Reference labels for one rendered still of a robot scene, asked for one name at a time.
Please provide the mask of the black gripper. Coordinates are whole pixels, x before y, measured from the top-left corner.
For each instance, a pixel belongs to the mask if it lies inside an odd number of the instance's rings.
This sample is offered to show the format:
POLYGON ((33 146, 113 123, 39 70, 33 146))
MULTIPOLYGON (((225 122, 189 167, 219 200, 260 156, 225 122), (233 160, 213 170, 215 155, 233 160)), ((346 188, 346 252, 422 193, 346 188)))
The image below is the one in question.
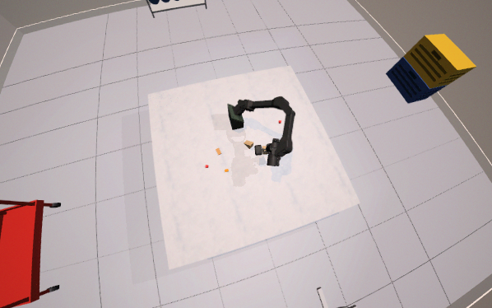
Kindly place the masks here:
POLYGON ((267 144, 267 147, 262 149, 262 145, 255 145, 254 149, 255 149, 255 155, 256 156, 259 156, 259 155, 262 155, 263 152, 267 152, 268 153, 271 153, 268 151, 268 146, 269 146, 270 143, 267 144))

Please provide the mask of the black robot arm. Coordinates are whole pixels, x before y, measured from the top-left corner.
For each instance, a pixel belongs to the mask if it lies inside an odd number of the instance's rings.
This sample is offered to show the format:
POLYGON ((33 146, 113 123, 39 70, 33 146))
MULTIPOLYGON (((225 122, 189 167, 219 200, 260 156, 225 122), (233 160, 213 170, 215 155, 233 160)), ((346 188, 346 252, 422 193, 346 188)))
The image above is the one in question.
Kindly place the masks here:
POLYGON ((233 106, 234 114, 241 116, 247 111, 254 111, 256 108, 278 109, 285 113, 285 126, 281 140, 273 138, 268 146, 267 166, 279 166, 281 157, 293 151, 292 128, 295 119, 295 112, 289 106, 289 102, 282 96, 275 97, 273 100, 251 101, 239 100, 233 106))

